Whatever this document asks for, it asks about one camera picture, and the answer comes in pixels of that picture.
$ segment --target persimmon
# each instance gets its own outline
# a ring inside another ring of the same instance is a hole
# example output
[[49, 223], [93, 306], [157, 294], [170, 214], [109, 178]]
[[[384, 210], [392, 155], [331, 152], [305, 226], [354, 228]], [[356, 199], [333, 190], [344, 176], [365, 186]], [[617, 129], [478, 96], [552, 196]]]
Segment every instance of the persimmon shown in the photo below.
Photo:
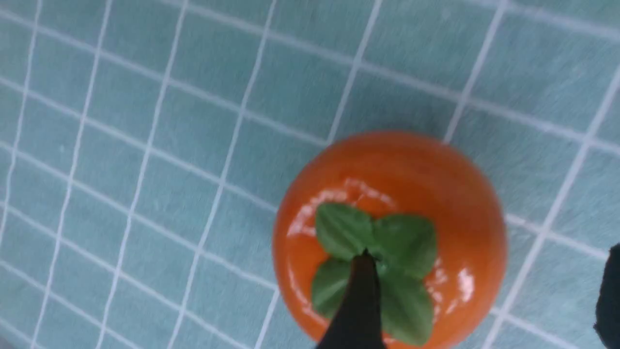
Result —
[[[507, 263], [502, 210], [488, 179], [437, 140], [407, 132], [356, 135], [325, 149], [289, 187], [278, 210], [273, 260], [282, 298], [300, 327], [319, 340], [329, 321], [312, 309], [312, 280], [328, 254], [314, 218], [342, 202], [379, 219], [415, 214], [436, 229], [437, 258], [423, 282], [433, 328], [422, 348], [451, 348], [491, 309]], [[390, 349], [414, 348], [384, 335]]]

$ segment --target white grout line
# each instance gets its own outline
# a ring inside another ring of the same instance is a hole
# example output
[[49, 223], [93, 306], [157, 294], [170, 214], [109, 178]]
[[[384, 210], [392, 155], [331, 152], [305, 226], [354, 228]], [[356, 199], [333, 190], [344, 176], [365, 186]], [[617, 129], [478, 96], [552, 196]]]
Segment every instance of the white grout line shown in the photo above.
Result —
[[467, 106], [467, 102], [469, 100], [469, 96], [471, 95], [471, 91], [474, 89], [474, 85], [476, 84], [476, 80], [482, 71], [482, 66], [484, 66], [484, 62], [487, 59], [487, 54], [491, 48], [491, 44], [493, 43], [493, 39], [495, 38], [495, 34], [497, 34], [497, 29], [502, 22], [502, 18], [504, 13], [506, 12], [506, 8], [508, 7], [508, 0], [500, 0], [499, 5], [497, 6], [497, 10], [495, 10], [495, 14], [493, 15], [493, 19], [489, 24], [489, 29], [484, 37], [484, 41], [482, 42], [482, 46], [480, 48], [480, 52], [476, 57], [476, 62], [471, 70], [471, 74], [467, 79], [467, 83], [463, 88], [463, 92], [461, 93], [461, 97], [459, 98], [459, 102], [456, 105], [456, 109], [454, 110], [454, 114], [452, 115], [452, 119], [450, 119], [450, 123], [448, 124], [448, 130], [446, 131], [446, 135], [443, 137], [443, 143], [449, 144], [452, 141], [452, 137], [454, 136], [454, 132], [456, 131], [456, 127], [463, 116], [463, 111]]
[[351, 94], [351, 89], [353, 89], [353, 83], [355, 82], [357, 71], [360, 69], [361, 60], [364, 57], [364, 52], [366, 52], [366, 47], [368, 46], [368, 42], [370, 41], [370, 37], [373, 33], [374, 25], [377, 22], [377, 18], [379, 17], [379, 11], [381, 10], [382, 3], [383, 0], [374, 0], [373, 9], [370, 12], [368, 22], [366, 23], [366, 29], [364, 30], [364, 34], [361, 37], [357, 52], [355, 53], [355, 57], [353, 58], [353, 64], [351, 65], [351, 70], [349, 71], [347, 83], [344, 90], [342, 91], [342, 97], [340, 98], [340, 102], [338, 103], [338, 108], [336, 109], [334, 121], [332, 122], [332, 127], [329, 130], [329, 135], [327, 136], [327, 143], [329, 144], [334, 142], [334, 138], [336, 137], [336, 132], [338, 131], [338, 126], [340, 125], [342, 114], [344, 113], [345, 107], [347, 106], [347, 101], [349, 95]]
[[250, 98], [250, 94], [252, 93], [252, 88], [254, 87], [254, 83], [256, 82], [256, 78], [260, 70], [263, 53], [265, 51], [265, 44], [267, 43], [267, 34], [269, 33], [269, 27], [271, 26], [271, 21], [273, 18], [273, 12], [275, 11], [276, 3], [277, 3], [277, 0], [272, 0], [272, 3], [269, 7], [269, 12], [267, 14], [267, 20], [265, 21], [265, 26], [262, 29], [262, 36], [260, 38], [259, 48], [256, 53], [256, 60], [254, 61], [254, 67], [252, 69], [252, 74], [250, 75], [250, 79], [248, 80], [246, 90], [241, 100], [241, 108], [239, 110], [239, 115], [237, 116], [235, 128], [232, 133], [231, 144], [226, 154], [226, 160], [224, 161], [224, 168], [222, 170], [220, 184], [218, 186], [217, 192], [215, 193], [215, 198], [213, 199], [213, 206], [211, 207], [211, 212], [209, 213], [209, 217], [207, 218], [207, 222], [205, 224], [205, 228], [203, 230], [202, 236], [200, 237], [200, 241], [198, 242], [197, 250], [193, 256], [192, 266], [190, 267], [190, 273], [187, 278], [187, 284], [185, 285], [185, 292], [184, 292], [183, 299], [181, 302], [181, 310], [179, 311], [179, 316], [177, 317], [177, 321], [174, 325], [174, 331], [172, 332], [172, 335], [170, 336], [170, 340], [168, 341], [167, 349], [172, 349], [172, 346], [174, 345], [174, 342], [177, 339], [177, 336], [179, 334], [179, 330], [180, 330], [183, 318], [185, 316], [185, 313], [187, 312], [186, 310], [187, 302], [189, 300], [189, 296], [192, 290], [192, 284], [193, 284], [194, 276], [196, 274], [196, 269], [198, 268], [198, 262], [200, 261], [200, 255], [204, 249], [207, 237], [209, 236], [209, 231], [211, 230], [211, 226], [213, 225], [215, 214], [217, 213], [219, 202], [220, 202], [222, 193], [224, 191], [224, 183], [226, 182], [228, 170], [230, 169], [230, 165], [233, 159], [234, 147], [237, 143], [237, 139], [239, 138], [239, 131], [241, 130], [241, 124], [244, 118], [244, 113], [246, 112], [247, 102]]
[[269, 329], [269, 323], [273, 317], [273, 312], [275, 311], [275, 306], [278, 304], [278, 298], [280, 297], [280, 291], [275, 290], [273, 292], [272, 301], [269, 303], [269, 307], [267, 308], [267, 315], [265, 315], [265, 320], [263, 321], [263, 326], [260, 328], [259, 337], [256, 340], [256, 344], [254, 345], [254, 349], [260, 349], [263, 345], [263, 341], [265, 340], [265, 336], [267, 335], [267, 330]]
[[502, 322], [508, 315], [510, 308], [512, 307], [514, 301], [516, 300], [519, 290], [525, 283], [525, 279], [530, 269], [534, 265], [534, 262], [536, 261], [536, 257], [539, 255], [540, 251], [543, 249], [542, 248], [543, 243], [545, 239], [547, 239], [547, 236], [549, 235], [553, 222], [555, 218], [557, 217], [558, 213], [560, 212], [562, 203], [567, 197], [570, 191], [570, 188], [572, 187], [577, 177], [577, 174], [579, 173], [579, 170], [583, 166], [583, 162], [585, 161], [585, 157], [587, 155], [590, 142], [596, 135], [600, 125], [603, 123], [605, 116], [608, 113], [609, 108], [611, 107], [614, 96], [616, 92], [618, 91], [619, 87], [620, 87], [620, 66], [616, 68], [616, 72], [609, 84], [609, 88], [605, 92], [605, 96], [603, 97], [601, 105], [598, 108], [594, 118], [590, 122], [590, 125], [588, 126], [588, 130], [586, 132], [586, 135], [584, 136], [583, 143], [581, 147], [579, 148], [579, 151], [577, 152], [577, 156], [575, 156], [575, 159], [570, 166], [569, 172], [566, 174], [564, 182], [562, 183], [562, 186], [560, 187], [560, 190], [556, 196], [556, 199], [554, 200], [553, 205], [549, 209], [549, 213], [547, 214], [547, 217], [545, 218], [542, 224], [542, 227], [541, 227], [542, 230], [540, 234], [536, 237], [536, 240], [534, 241], [527, 257], [525, 258], [525, 261], [523, 262], [523, 265], [521, 266], [521, 269], [519, 270], [519, 273], [517, 274], [515, 282], [512, 288], [510, 289], [510, 291], [508, 292], [508, 296], [506, 297], [506, 300], [504, 301], [504, 304], [502, 308], [500, 309], [500, 313], [495, 319], [495, 322], [493, 323], [493, 326], [491, 327], [491, 330], [487, 338], [484, 341], [482, 349], [489, 349], [491, 345], [493, 344], [493, 341], [497, 337], [500, 331], [500, 328], [502, 326]]
[[108, 295], [108, 299], [105, 303], [104, 308], [104, 318], [102, 321], [101, 332], [99, 333], [99, 341], [97, 342], [97, 346], [95, 349], [100, 349], [101, 344], [104, 339], [105, 328], [107, 326], [107, 320], [110, 313], [110, 307], [112, 305], [112, 299], [117, 290], [118, 286], [118, 278], [121, 275], [121, 270], [123, 266], [123, 260], [125, 258], [125, 248], [127, 245], [127, 240], [129, 238], [129, 234], [131, 231], [131, 220], [133, 218], [133, 213], [136, 210], [136, 206], [138, 205], [138, 199], [140, 198], [140, 192], [142, 190], [142, 183], [144, 180], [144, 174], [146, 172], [146, 166], [149, 161], [149, 156], [151, 153], [151, 148], [153, 146], [153, 140], [155, 138], [155, 132], [157, 130], [157, 123], [159, 122], [159, 115], [161, 113], [162, 103], [164, 101], [164, 96], [166, 94], [166, 89], [168, 87], [168, 82], [170, 80], [170, 73], [172, 71], [172, 67], [174, 65], [174, 59], [177, 53], [177, 46], [179, 44], [179, 37], [181, 35], [181, 29], [183, 27], [183, 21], [185, 19], [185, 9], [187, 7], [188, 0], [184, 0], [181, 10], [179, 12], [179, 17], [177, 18], [177, 24], [175, 27], [174, 38], [172, 40], [172, 46], [170, 48], [170, 55], [168, 57], [168, 62], [166, 65], [166, 70], [164, 71], [164, 78], [161, 83], [161, 88], [159, 90], [159, 95], [157, 97], [157, 103], [155, 105], [155, 111], [153, 115], [153, 124], [151, 125], [151, 130], [149, 132], [149, 137], [146, 142], [146, 149], [144, 151], [144, 156], [142, 158], [142, 164], [140, 164], [140, 172], [138, 173], [138, 181], [136, 184], [136, 191], [134, 193], [133, 199], [131, 201], [131, 206], [129, 208], [129, 213], [127, 214], [127, 223], [125, 226], [125, 231], [123, 233], [123, 240], [120, 245], [120, 251], [118, 252], [118, 261], [114, 272], [114, 277], [112, 279], [112, 287], [110, 289], [110, 294]]
[[54, 253], [51, 258], [50, 271], [48, 273], [47, 283], [45, 285], [45, 294], [43, 295], [43, 304], [41, 305], [41, 312], [39, 313], [37, 324], [35, 326], [35, 331], [32, 336], [32, 343], [30, 345], [30, 349], [34, 349], [35, 344], [37, 342], [39, 330], [41, 329], [41, 323], [43, 322], [43, 318], [45, 316], [45, 310], [47, 308], [46, 307], [47, 302], [48, 302], [48, 299], [51, 293], [51, 284], [54, 280], [56, 261], [58, 260], [58, 254], [60, 252], [60, 241], [61, 241], [61, 237], [63, 234], [63, 228], [64, 228], [64, 215], [67, 211], [67, 207], [69, 206], [69, 200], [71, 199], [71, 190], [73, 188], [73, 177], [78, 167], [77, 162], [79, 158], [79, 150], [80, 150], [80, 146], [82, 143], [82, 135], [84, 133], [84, 121], [86, 119], [86, 113], [88, 112], [88, 109], [91, 104], [92, 91], [95, 85], [95, 77], [97, 75], [97, 67], [99, 66], [99, 52], [104, 42], [105, 30], [107, 28], [108, 19], [110, 17], [110, 8], [112, 6], [112, 1], [113, 0], [106, 0], [105, 2], [104, 16], [103, 16], [101, 28], [99, 30], [99, 37], [97, 39], [97, 48], [95, 51], [95, 58], [92, 64], [92, 71], [91, 71], [88, 89], [86, 92], [86, 99], [84, 101], [84, 110], [80, 116], [80, 123], [79, 123], [79, 127], [77, 130], [77, 135], [76, 135], [76, 143], [73, 149], [73, 159], [71, 162], [71, 169], [69, 170], [69, 178], [67, 180], [67, 191], [66, 191], [66, 194], [64, 195], [63, 205], [60, 210], [60, 218], [58, 220], [58, 228], [56, 230], [56, 243], [54, 246]]

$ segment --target grout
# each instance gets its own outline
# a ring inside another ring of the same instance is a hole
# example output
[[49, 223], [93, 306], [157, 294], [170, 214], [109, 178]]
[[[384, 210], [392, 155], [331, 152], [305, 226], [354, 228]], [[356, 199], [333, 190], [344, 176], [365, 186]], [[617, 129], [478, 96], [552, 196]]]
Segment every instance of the grout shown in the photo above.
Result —
[[620, 88], [620, 66], [616, 68], [616, 72], [609, 84], [609, 87], [607, 88], [607, 91], [605, 92], [605, 96], [603, 97], [601, 105], [596, 111], [596, 114], [594, 118], [592, 119], [592, 121], [590, 122], [590, 125], [588, 126], [588, 130], [584, 136], [583, 143], [581, 147], [579, 148], [579, 151], [577, 152], [577, 155], [575, 156], [575, 159], [570, 166], [569, 172], [566, 174], [564, 182], [562, 183], [562, 186], [560, 187], [560, 190], [556, 196], [556, 199], [554, 200], [553, 205], [549, 209], [549, 213], [547, 214], [547, 217], [545, 218], [542, 224], [541, 233], [536, 237], [536, 240], [534, 241], [528, 255], [526, 256], [525, 261], [523, 262], [521, 269], [519, 270], [519, 273], [517, 274], [515, 282], [513, 283], [513, 286], [510, 288], [510, 291], [508, 292], [508, 296], [506, 297], [506, 300], [504, 301], [504, 304], [502, 308], [500, 309], [500, 313], [495, 319], [495, 322], [493, 323], [493, 326], [491, 327], [491, 330], [487, 338], [484, 341], [482, 349], [489, 349], [490, 346], [493, 344], [495, 338], [497, 337], [500, 331], [500, 328], [502, 326], [502, 322], [504, 321], [504, 318], [509, 314], [510, 308], [512, 307], [514, 301], [516, 300], [519, 290], [525, 283], [525, 279], [530, 269], [533, 267], [534, 262], [536, 261], [536, 257], [538, 257], [541, 250], [543, 249], [542, 247], [543, 247], [544, 241], [545, 239], [547, 239], [547, 236], [549, 235], [551, 226], [553, 225], [553, 222], [560, 211], [562, 203], [567, 197], [570, 191], [570, 188], [572, 187], [577, 177], [577, 174], [579, 173], [579, 170], [583, 166], [583, 162], [585, 161], [585, 158], [588, 153], [588, 147], [590, 146], [590, 142], [596, 135], [600, 125], [603, 123], [605, 116], [608, 113], [609, 108], [611, 107], [611, 104], [613, 102], [614, 95], [616, 94], [616, 91], [618, 91], [619, 88]]
[[333, 143], [334, 138], [336, 137], [336, 132], [338, 131], [338, 126], [340, 125], [342, 114], [344, 113], [345, 106], [347, 105], [348, 97], [351, 94], [351, 89], [353, 88], [353, 83], [355, 82], [357, 71], [360, 69], [361, 60], [364, 57], [364, 52], [366, 52], [366, 47], [368, 46], [368, 42], [370, 41], [370, 37], [373, 33], [374, 25], [377, 22], [377, 18], [379, 17], [379, 11], [381, 10], [382, 3], [383, 0], [374, 0], [373, 9], [370, 12], [368, 22], [366, 23], [366, 29], [364, 30], [360, 45], [357, 48], [355, 57], [353, 58], [353, 64], [351, 66], [351, 70], [349, 71], [347, 83], [344, 87], [344, 90], [342, 91], [342, 97], [340, 98], [340, 102], [338, 103], [336, 115], [334, 116], [332, 127], [330, 128], [329, 135], [327, 136], [328, 144]]
[[273, 13], [275, 11], [276, 3], [277, 3], [277, 0], [272, 0], [272, 3], [269, 7], [269, 12], [267, 14], [267, 20], [265, 21], [264, 28], [262, 29], [262, 36], [260, 38], [259, 48], [256, 53], [256, 60], [254, 61], [254, 67], [252, 69], [252, 74], [250, 75], [250, 79], [247, 82], [246, 90], [241, 100], [241, 108], [239, 110], [239, 115], [237, 116], [235, 128], [232, 132], [231, 144], [226, 154], [226, 160], [224, 161], [224, 167], [222, 169], [222, 175], [220, 177], [220, 184], [218, 185], [217, 192], [215, 193], [215, 198], [213, 199], [213, 205], [211, 207], [211, 212], [209, 213], [209, 217], [207, 218], [207, 222], [205, 224], [203, 233], [200, 237], [200, 241], [198, 242], [197, 249], [194, 252], [192, 265], [190, 267], [190, 273], [187, 278], [187, 284], [185, 285], [185, 292], [184, 292], [183, 299], [181, 302], [181, 309], [179, 311], [179, 316], [177, 317], [177, 321], [174, 325], [174, 330], [172, 332], [172, 335], [170, 336], [170, 340], [168, 341], [167, 349], [172, 349], [172, 346], [174, 345], [174, 342], [177, 339], [177, 336], [179, 334], [179, 330], [181, 327], [181, 323], [183, 321], [183, 317], [185, 316], [185, 313], [187, 312], [186, 310], [187, 303], [189, 300], [190, 292], [192, 290], [194, 276], [196, 275], [196, 269], [198, 268], [198, 262], [200, 261], [200, 255], [204, 249], [207, 237], [209, 236], [209, 231], [211, 230], [211, 226], [213, 225], [213, 221], [215, 220], [215, 214], [217, 213], [219, 202], [221, 200], [221, 196], [224, 191], [224, 183], [226, 182], [228, 170], [230, 169], [230, 166], [232, 163], [234, 148], [237, 143], [237, 139], [239, 138], [239, 133], [241, 131], [241, 124], [243, 122], [244, 113], [246, 112], [247, 102], [250, 98], [250, 94], [252, 93], [252, 88], [254, 87], [254, 83], [256, 82], [256, 78], [260, 70], [263, 53], [265, 51], [265, 44], [267, 42], [267, 34], [269, 33], [269, 27], [271, 26], [271, 21], [273, 19]]
[[[38, 334], [39, 334], [39, 330], [41, 329], [41, 324], [43, 322], [43, 318], [45, 316], [45, 311], [47, 309], [47, 302], [49, 300], [50, 297], [50, 293], [51, 293], [51, 284], [54, 280], [54, 271], [55, 271], [55, 267], [56, 267], [56, 261], [58, 260], [58, 254], [60, 252], [60, 241], [61, 241], [61, 237], [63, 234], [63, 228], [64, 228], [64, 216], [66, 214], [67, 211], [67, 207], [69, 206], [69, 200], [71, 198], [71, 190], [73, 188], [73, 177], [75, 175], [76, 169], [78, 167], [78, 158], [79, 158], [79, 150], [80, 150], [80, 146], [82, 143], [82, 135], [84, 133], [84, 121], [86, 119], [86, 113], [88, 112], [88, 109], [90, 107], [91, 104], [91, 99], [92, 99], [92, 92], [94, 89], [94, 85], [95, 85], [95, 77], [97, 75], [97, 67], [99, 66], [99, 52], [101, 50], [101, 46], [103, 45], [104, 42], [104, 37], [105, 37], [105, 30], [108, 24], [108, 19], [110, 17], [110, 8], [112, 6], [112, 1], [113, 0], [106, 0], [105, 2], [105, 10], [104, 10], [104, 16], [103, 16], [103, 20], [102, 20], [102, 24], [101, 24], [101, 28], [99, 29], [99, 37], [97, 38], [97, 48], [95, 50], [95, 58], [92, 64], [92, 70], [91, 70], [91, 75], [90, 75], [90, 79], [89, 79], [89, 84], [88, 84], [88, 89], [86, 92], [86, 98], [84, 100], [84, 110], [82, 111], [82, 114], [80, 116], [80, 122], [79, 122], [79, 127], [77, 130], [77, 135], [76, 135], [76, 143], [73, 149], [73, 159], [71, 162], [71, 169], [69, 170], [69, 177], [67, 180], [67, 190], [66, 190], [66, 194], [64, 195], [64, 200], [63, 200], [63, 205], [62, 208], [60, 210], [60, 218], [58, 220], [58, 228], [56, 230], [56, 242], [54, 245], [54, 252], [51, 258], [51, 263], [50, 263], [50, 270], [48, 273], [48, 277], [47, 277], [47, 282], [45, 285], [45, 293], [43, 295], [43, 303], [41, 305], [41, 312], [39, 313], [38, 316], [38, 320], [37, 320], [37, 324], [35, 326], [35, 330], [34, 330], [34, 334], [32, 335], [32, 343], [30, 345], [30, 349], [34, 349], [35, 344], [37, 342], [37, 338], [38, 338]], [[37, 28], [36, 28], [36, 24], [37, 24], [38, 19], [35, 19], [35, 28], [33, 29], [33, 32], [37, 32]]]
[[506, 13], [506, 8], [508, 6], [508, 0], [500, 0], [499, 5], [497, 6], [497, 10], [495, 10], [495, 14], [493, 15], [493, 19], [489, 24], [489, 29], [484, 37], [484, 41], [482, 42], [482, 46], [480, 48], [480, 52], [476, 58], [476, 62], [471, 70], [471, 74], [467, 79], [467, 83], [463, 88], [463, 92], [459, 98], [459, 101], [456, 105], [456, 109], [454, 110], [454, 114], [452, 115], [452, 119], [450, 119], [450, 123], [448, 124], [448, 130], [446, 131], [445, 136], [443, 137], [443, 143], [450, 144], [452, 141], [452, 137], [456, 131], [456, 127], [463, 116], [463, 111], [467, 106], [467, 101], [469, 100], [469, 96], [471, 95], [471, 91], [474, 89], [474, 85], [480, 72], [482, 71], [482, 66], [484, 66], [484, 62], [487, 59], [487, 55], [491, 48], [491, 44], [493, 43], [493, 39], [495, 38], [495, 34], [497, 34], [497, 30], [502, 22], [502, 18], [504, 13]]

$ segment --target orange fruit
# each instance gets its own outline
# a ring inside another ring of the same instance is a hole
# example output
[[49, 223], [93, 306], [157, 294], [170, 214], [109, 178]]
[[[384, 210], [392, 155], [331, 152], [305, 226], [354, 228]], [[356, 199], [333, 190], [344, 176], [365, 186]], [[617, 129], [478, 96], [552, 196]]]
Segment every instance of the orange fruit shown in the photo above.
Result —
[[[491, 309], [507, 263], [502, 211], [489, 181], [460, 153], [406, 132], [372, 132], [336, 143], [306, 165], [277, 214], [273, 260], [282, 298], [301, 328], [320, 340], [329, 321], [312, 310], [311, 285], [327, 253], [314, 214], [324, 202], [346, 202], [373, 218], [428, 217], [438, 258], [424, 279], [435, 315], [422, 348], [451, 348]], [[384, 336], [390, 349], [413, 348]]]

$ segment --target green leaf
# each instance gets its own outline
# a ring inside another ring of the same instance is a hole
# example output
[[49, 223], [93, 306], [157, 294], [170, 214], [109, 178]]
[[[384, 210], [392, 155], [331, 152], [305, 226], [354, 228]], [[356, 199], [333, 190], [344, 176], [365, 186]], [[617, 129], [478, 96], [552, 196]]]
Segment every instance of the green leaf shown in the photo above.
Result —
[[433, 301], [421, 280], [400, 273], [381, 279], [383, 331], [409, 345], [422, 346], [433, 330]]
[[316, 237], [330, 255], [348, 261], [373, 244], [372, 219], [352, 206], [325, 202], [316, 210]]
[[433, 223], [421, 216], [394, 214], [374, 222], [370, 253], [391, 268], [422, 279], [433, 269], [437, 239]]
[[351, 263], [330, 257], [323, 262], [312, 280], [312, 308], [314, 311], [331, 319], [335, 314], [345, 291]]

